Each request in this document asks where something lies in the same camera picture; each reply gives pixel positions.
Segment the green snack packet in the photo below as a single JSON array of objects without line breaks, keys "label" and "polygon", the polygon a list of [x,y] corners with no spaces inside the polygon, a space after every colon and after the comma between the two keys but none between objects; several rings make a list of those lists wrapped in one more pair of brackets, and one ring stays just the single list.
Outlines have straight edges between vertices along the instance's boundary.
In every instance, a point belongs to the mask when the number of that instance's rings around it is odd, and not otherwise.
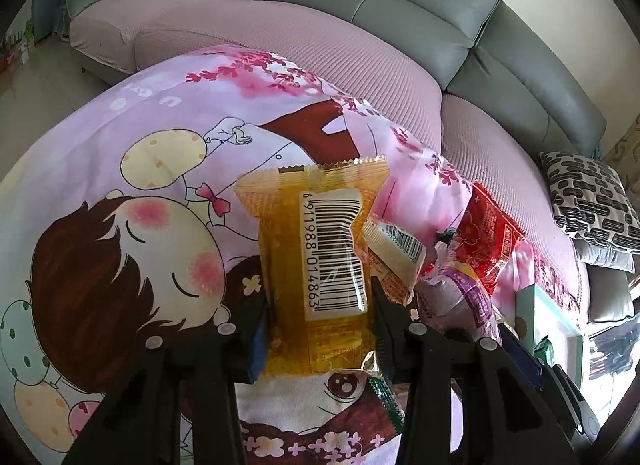
[{"label": "green snack packet", "polygon": [[548,336],[545,336],[539,343],[534,347],[534,357],[552,367],[554,364],[554,349],[552,341],[550,341]]}]

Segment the purple pink snack bag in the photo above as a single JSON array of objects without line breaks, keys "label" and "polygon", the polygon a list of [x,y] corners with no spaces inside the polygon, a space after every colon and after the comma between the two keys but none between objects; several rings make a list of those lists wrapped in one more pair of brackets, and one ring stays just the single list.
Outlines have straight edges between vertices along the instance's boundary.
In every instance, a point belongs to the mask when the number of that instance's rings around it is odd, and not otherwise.
[{"label": "purple pink snack bag", "polygon": [[491,299],[466,263],[446,263],[414,287],[420,319],[446,333],[462,329],[473,341],[488,337],[501,343]]}]

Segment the yellow orange snack bag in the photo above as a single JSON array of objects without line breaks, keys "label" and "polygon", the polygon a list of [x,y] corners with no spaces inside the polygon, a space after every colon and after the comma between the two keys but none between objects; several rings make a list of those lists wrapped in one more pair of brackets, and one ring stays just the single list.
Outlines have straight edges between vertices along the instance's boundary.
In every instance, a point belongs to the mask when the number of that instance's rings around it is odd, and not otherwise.
[{"label": "yellow orange snack bag", "polygon": [[258,221],[269,298],[269,378],[373,367],[369,251],[363,228],[388,176],[382,155],[259,170],[234,192]]}]

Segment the beige cracker packet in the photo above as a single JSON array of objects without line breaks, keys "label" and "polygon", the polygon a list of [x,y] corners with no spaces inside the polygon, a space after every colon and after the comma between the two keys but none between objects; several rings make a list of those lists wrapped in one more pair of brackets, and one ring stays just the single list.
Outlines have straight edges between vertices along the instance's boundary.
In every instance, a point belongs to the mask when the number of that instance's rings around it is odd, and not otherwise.
[{"label": "beige cracker packet", "polygon": [[392,303],[407,306],[424,264],[426,249],[413,235],[382,219],[369,218],[363,227],[370,269]]}]

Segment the teal white tray box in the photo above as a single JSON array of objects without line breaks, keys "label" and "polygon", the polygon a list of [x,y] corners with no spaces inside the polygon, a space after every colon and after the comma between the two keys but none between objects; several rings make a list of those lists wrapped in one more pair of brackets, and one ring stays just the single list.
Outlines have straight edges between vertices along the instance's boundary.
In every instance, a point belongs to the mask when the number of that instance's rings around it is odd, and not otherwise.
[{"label": "teal white tray box", "polygon": [[548,336],[554,349],[553,365],[562,367],[577,387],[582,386],[584,337],[537,284],[515,294],[515,329],[532,355],[536,344]]}]

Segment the pink cartoon blanket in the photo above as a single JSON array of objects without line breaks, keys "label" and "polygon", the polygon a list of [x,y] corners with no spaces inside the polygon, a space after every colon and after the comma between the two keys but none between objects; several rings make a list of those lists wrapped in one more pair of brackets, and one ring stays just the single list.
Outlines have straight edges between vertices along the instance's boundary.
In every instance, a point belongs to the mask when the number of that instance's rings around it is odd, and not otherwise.
[{"label": "pink cartoon blanket", "polygon": [[[233,329],[268,306],[258,221],[234,192],[259,170],[382,155],[369,218],[416,237],[420,281],[473,184],[367,101],[279,55],[190,52],[124,81],[55,126],[1,185],[1,432],[38,464],[64,459],[145,349],[186,329]],[[401,434],[367,378],[406,415],[409,387],[370,370],[235,387],[243,464],[399,464]]]}]

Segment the red snack bag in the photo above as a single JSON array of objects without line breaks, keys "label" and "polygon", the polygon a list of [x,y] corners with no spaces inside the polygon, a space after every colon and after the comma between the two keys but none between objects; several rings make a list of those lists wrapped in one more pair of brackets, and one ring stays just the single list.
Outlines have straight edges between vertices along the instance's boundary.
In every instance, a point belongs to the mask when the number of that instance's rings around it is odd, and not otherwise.
[{"label": "red snack bag", "polygon": [[475,181],[472,196],[458,225],[454,242],[457,261],[469,265],[489,296],[494,294],[499,274],[509,263],[513,248],[525,232],[506,214],[488,190]]}]

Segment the grey pillow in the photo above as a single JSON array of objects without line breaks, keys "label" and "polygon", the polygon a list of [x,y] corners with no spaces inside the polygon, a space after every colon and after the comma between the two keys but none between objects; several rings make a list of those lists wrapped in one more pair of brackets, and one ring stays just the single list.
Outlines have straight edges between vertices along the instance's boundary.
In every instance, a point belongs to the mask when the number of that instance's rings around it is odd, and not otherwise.
[{"label": "grey pillow", "polygon": [[620,270],[634,274],[634,256],[626,251],[617,251],[611,246],[598,246],[585,240],[574,241],[577,258],[593,267]]}]

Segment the black white patterned pillow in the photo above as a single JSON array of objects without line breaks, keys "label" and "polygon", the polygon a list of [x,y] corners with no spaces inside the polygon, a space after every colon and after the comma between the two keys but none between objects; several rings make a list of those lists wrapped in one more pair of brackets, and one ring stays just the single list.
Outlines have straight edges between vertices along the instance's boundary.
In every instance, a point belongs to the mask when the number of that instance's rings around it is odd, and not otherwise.
[{"label": "black white patterned pillow", "polygon": [[556,225],[574,240],[639,253],[639,216],[610,166],[563,151],[542,152]]}]

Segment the pink sofa cover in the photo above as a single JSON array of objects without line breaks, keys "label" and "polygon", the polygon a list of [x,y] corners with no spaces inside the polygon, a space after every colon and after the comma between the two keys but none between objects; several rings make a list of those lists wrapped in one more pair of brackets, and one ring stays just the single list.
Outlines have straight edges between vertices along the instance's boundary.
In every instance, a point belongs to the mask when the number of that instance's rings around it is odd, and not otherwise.
[{"label": "pink sofa cover", "polygon": [[419,64],[374,35],[319,10],[254,0],[100,0],[70,22],[70,44],[131,75],[184,52],[232,44],[279,54],[442,150],[480,181],[556,271],[574,243],[556,225],[538,149],[499,124],[485,104],[438,89]]}]

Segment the grey sofa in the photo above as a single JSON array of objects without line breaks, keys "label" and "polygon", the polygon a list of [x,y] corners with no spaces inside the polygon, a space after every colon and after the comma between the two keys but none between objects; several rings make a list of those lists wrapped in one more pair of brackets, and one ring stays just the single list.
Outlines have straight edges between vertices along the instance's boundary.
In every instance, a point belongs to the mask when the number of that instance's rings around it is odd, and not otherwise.
[{"label": "grey sofa", "polygon": [[[99,1],[66,0],[70,21]],[[319,10],[374,35],[430,73],[442,92],[468,97],[497,113],[499,124],[523,141],[527,153],[595,155],[600,147],[604,116],[563,62],[503,0],[254,1]],[[103,81],[128,76],[77,52],[85,68]],[[565,277],[572,291],[586,294],[591,322],[620,321],[638,310],[623,271],[574,263],[570,271],[554,272]]]}]

